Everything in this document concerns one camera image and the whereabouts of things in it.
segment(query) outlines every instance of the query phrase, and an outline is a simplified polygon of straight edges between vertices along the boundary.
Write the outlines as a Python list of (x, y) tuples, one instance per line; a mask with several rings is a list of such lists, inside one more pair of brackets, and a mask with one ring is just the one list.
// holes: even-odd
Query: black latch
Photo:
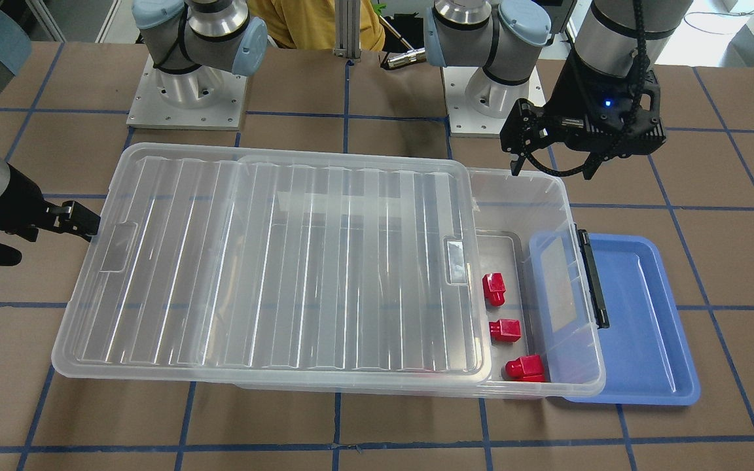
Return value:
[(601, 281), (598, 279), (598, 267), (595, 265), (595, 256), (592, 254), (589, 233), (578, 229), (578, 244), (581, 245), (584, 265), (586, 265), (586, 281), (589, 283), (592, 307), (595, 310), (595, 322), (598, 328), (610, 327), (610, 318), (607, 316), (607, 304), (604, 304), (604, 293), (601, 292)]

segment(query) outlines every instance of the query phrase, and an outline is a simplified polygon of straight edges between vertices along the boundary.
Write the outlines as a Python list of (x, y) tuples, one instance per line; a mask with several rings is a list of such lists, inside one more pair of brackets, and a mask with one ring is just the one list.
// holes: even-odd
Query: red plastic part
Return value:
[(505, 364), (505, 375), (515, 381), (544, 383), (543, 360), (539, 355), (527, 355), (508, 361)]
[(505, 280), (502, 273), (488, 273), (482, 278), (484, 297), (492, 306), (505, 304)]
[(516, 342), (523, 336), (520, 321), (515, 319), (499, 319), (490, 323), (490, 336), (499, 342)]

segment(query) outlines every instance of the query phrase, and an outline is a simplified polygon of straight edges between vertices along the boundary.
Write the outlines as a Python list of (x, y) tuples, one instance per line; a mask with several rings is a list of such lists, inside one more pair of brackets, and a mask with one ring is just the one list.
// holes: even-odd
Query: transparent plastic lid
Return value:
[(393, 390), (483, 381), (472, 202), (448, 160), (137, 144), (54, 367)]

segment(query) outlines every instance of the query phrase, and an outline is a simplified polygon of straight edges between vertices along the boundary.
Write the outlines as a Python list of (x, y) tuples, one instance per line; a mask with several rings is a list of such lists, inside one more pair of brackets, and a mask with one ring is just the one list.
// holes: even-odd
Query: blue plastic tray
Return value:
[(598, 331), (607, 385), (572, 402), (688, 406), (700, 381), (662, 259), (648, 239), (590, 234), (610, 328)]

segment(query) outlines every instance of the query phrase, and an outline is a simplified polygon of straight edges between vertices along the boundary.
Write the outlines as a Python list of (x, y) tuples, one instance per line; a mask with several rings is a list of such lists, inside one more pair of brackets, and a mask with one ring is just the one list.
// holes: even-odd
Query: person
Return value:
[[(360, 0), (359, 44), (381, 51), (386, 31), (369, 0)], [(249, 12), (266, 21), (279, 47), (330, 50), (336, 42), (334, 0), (249, 0)]]

